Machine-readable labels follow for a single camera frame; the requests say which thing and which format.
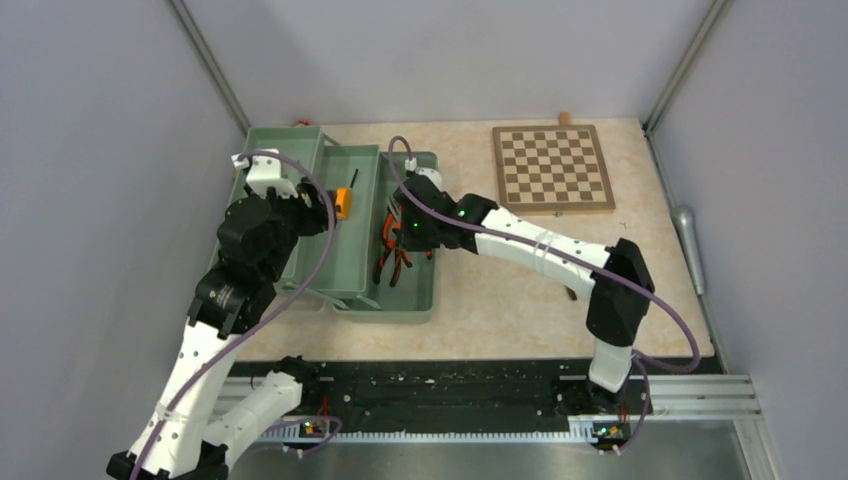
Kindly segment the orange combination pliers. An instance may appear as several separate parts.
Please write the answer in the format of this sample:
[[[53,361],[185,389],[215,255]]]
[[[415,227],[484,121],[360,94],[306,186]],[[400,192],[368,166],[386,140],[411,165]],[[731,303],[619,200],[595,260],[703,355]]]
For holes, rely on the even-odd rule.
[[[381,242],[385,248],[392,250],[397,246],[397,235],[400,229],[400,220],[388,211],[381,229]]]

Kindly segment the orange tape measure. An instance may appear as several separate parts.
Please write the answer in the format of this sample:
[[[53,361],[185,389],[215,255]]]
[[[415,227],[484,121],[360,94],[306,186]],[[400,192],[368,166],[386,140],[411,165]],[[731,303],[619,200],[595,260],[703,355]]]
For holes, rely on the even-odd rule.
[[[359,169],[355,169],[350,183],[335,190],[334,209],[338,220],[346,220],[350,215],[353,205],[353,188],[358,174]]]

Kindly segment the green plastic toolbox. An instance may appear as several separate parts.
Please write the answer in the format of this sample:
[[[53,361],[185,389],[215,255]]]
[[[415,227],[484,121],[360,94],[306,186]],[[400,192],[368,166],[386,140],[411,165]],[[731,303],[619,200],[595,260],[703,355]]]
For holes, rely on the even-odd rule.
[[[191,319],[243,333],[296,290],[357,322],[428,319],[436,262],[394,254],[397,183],[379,146],[344,146],[307,126],[253,128],[245,149]]]

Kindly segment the grey metal flashlight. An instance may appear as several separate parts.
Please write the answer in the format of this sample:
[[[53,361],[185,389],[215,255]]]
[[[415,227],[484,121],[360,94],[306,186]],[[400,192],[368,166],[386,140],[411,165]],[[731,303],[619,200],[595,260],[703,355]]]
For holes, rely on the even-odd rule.
[[[672,210],[672,221],[690,272],[695,293],[698,296],[702,296],[706,292],[706,277],[697,239],[694,212],[686,205],[678,205]]]

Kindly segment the orange long nose pliers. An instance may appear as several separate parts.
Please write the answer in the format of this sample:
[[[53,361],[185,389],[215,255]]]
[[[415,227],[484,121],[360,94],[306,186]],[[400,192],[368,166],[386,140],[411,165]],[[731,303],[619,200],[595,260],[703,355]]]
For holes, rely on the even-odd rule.
[[[402,221],[402,212],[398,204],[390,202],[388,204],[388,210],[396,222],[400,223]]]

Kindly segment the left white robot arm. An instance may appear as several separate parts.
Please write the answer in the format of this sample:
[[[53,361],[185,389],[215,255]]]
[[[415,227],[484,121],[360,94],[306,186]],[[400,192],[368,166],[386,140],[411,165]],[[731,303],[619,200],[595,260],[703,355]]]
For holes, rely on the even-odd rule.
[[[250,187],[217,229],[217,256],[195,288],[182,343],[140,436],[114,454],[113,479],[226,479],[246,450],[283,414],[308,413],[320,386],[307,362],[286,357],[258,390],[221,419],[212,414],[246,340],[257,333],[303,237],[333,235],[334,194],[304,181],[293,191]]]

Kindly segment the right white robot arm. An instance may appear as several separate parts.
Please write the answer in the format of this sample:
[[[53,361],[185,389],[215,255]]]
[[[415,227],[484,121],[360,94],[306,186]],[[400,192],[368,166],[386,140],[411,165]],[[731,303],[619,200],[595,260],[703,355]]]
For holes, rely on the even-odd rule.
[[[586,298],[586,327],[594,338],[587,400],[600,412],[612,412],[626,400],[633,344],[654,292],[635,243],[621,238],[605,246],[573,239],[476,194],[454,201],[423,174],[406,178],[390,205],[401,216],[400,244],[410,252],[461,249],[499,258]]]

